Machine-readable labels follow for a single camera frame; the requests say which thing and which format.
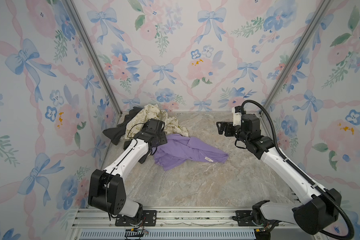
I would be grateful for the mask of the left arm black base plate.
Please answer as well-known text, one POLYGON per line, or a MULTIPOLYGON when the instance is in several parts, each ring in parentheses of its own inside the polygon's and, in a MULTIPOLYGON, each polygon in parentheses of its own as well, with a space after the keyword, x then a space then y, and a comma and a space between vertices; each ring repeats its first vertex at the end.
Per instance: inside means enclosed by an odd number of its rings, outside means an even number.
POLYGON ((155 227, 157 222, 156 210, 141 210, 134 217, 117 215, 116 227, 155 227))

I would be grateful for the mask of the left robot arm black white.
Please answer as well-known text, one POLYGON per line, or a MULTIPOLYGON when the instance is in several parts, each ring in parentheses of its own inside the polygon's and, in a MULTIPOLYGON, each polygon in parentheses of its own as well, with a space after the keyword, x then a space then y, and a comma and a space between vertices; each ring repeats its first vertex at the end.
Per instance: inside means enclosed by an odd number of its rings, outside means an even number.
POLYGON ((143 207, 127 197, 124 180, 137 163, 143 163, 167 143, 165 123, 150 119, 132 137, 124 152, 104 170, 95 170, 90 179, 88 205, 109 214, 135 221, 143 218, 143 207))

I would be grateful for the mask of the purple cloth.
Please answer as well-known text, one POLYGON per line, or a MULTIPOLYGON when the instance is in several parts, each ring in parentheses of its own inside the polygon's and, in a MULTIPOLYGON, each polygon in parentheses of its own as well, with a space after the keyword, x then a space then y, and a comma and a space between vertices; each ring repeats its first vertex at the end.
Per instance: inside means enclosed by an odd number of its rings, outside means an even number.
POLYGON ((187 160, 204 163, 225 163, 229 154, 206 144, 196 137, 180 134, 167 135, 167 143, 158 147, 154 154, 155 163, 169 171, 187 160))

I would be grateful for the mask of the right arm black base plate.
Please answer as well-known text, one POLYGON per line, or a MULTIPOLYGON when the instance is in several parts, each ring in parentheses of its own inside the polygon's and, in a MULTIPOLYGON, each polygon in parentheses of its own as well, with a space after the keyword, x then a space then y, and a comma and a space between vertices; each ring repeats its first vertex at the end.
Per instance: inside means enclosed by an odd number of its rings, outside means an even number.
POLYGON ((251 210, 237 210, 232 220, 238 223, 239 227, 254 227, 256 226, 251 210))

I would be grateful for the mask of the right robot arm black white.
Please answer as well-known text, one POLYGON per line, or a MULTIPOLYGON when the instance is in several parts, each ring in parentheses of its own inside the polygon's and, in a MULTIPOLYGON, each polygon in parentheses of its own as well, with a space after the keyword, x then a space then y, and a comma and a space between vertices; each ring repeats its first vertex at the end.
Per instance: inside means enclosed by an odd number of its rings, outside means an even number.
POLYGON ((292 205, 277 204, 263 200, 253 205, 251 215, 236 216, 239 223, 252 222, 270 232, 280 222, 299 226, 304 232, 314 235, 336 222, 339 217, 347 220, 341 209, 341 194, 335 189, 326 189, 305 174, 278 148, 274 140, 264 136, 260 119, 254 114, 234 114, 233 122, 217 122, 218 132, 234 137, 245 144, 245 149, 271 167, 298 198, 292 205))

